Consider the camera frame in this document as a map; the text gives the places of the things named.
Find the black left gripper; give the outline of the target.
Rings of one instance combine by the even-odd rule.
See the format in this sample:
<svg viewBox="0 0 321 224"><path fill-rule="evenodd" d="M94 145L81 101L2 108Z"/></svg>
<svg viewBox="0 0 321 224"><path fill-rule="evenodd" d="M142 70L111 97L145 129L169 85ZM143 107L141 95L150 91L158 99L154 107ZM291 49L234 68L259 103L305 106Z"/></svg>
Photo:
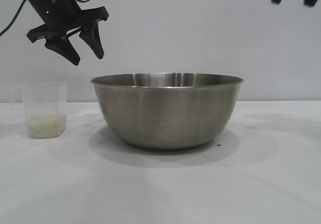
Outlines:
<svg viewBox="0 0 321 224"><path fill-rule="evenodd" d="M82 28L79 37L91 48L98 59L104 57L100 40L99 21L108 19L105 7L82 10L75 0L28 0L44 24L29 30L27 37L31 42L41 38L60 36L67 31ZM68 38L46 39L45 47L73 65L79 65L80 56Z"/></svg>

